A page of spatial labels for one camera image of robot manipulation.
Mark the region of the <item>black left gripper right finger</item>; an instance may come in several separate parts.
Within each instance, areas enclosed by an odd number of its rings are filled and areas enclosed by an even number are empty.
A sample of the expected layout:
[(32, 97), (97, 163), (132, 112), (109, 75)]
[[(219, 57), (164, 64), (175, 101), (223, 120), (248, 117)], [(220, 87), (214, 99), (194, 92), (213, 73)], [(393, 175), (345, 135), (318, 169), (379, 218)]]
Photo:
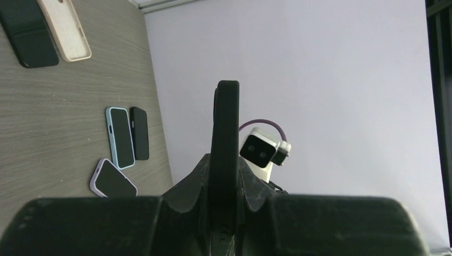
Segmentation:
[(239, 159), (236, 255), (428, 255), (411, 213), (385, 197), (273, 191)]

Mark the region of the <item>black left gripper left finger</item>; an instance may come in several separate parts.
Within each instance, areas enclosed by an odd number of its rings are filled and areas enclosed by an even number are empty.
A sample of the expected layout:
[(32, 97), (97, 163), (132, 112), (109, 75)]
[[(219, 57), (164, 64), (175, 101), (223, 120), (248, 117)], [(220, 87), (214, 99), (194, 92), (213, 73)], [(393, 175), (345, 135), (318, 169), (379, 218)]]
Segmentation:
[(209, 255), (209, 158), (160, 196), (32, 200), (3, 233), (1, 255)]

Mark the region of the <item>beige phone case with ring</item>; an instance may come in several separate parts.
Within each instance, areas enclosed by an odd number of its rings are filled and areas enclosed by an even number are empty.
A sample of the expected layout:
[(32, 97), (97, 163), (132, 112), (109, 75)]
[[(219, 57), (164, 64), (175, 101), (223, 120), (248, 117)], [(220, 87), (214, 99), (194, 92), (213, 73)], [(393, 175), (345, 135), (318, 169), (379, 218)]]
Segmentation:
[(38, 0), (59, 53), (66, 62), (89, 59), (92, 51), (71, 0)]

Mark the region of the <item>lilac cased phone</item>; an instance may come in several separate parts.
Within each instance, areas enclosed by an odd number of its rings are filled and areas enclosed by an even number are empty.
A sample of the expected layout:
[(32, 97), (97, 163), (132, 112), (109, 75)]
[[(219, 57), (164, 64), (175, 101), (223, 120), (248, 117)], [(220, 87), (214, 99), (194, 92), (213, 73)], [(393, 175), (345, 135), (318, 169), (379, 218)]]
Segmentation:
[(137, 197), (137, 187), (109, 159), (98, 161), (89, 182), (96, 195), (106, 198)]

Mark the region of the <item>black phone from case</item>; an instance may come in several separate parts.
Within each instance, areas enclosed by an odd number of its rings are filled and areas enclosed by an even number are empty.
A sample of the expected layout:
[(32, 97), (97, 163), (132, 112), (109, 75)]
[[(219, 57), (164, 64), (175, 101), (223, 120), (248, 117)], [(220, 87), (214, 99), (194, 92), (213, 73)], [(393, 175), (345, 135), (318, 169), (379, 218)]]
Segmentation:
[(36, 0), (1, 1), (1, 24), (25, 68), (56, 66), (59, 58)]

